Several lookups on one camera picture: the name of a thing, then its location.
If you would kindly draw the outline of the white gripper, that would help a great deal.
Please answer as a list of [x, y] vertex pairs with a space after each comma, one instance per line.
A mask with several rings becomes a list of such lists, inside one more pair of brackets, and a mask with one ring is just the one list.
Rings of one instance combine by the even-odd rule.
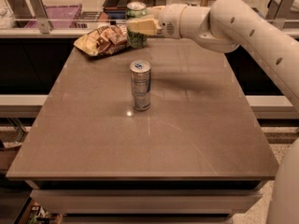
[[166, 38], [180, 39], [180, 17], [186, 7], [186, 4], [148, 7], [149, 15], [131, 18], [126, 26], [131, 32], [142, 35], [157, 35], [161, 32]]

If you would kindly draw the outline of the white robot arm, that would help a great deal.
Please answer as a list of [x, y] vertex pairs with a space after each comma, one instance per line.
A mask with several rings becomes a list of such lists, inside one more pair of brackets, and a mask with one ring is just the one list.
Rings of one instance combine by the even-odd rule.
[[[150, 7], [127, 28], [143, 35], [188, 38], [217, 52], [243, 47], [299, 110], [299, 42], [260, 17], [242, 0], [217, 0], [212, 7], [172, 4]], [[266, 224], [299, 224], [299, 142], [278, 168]]]

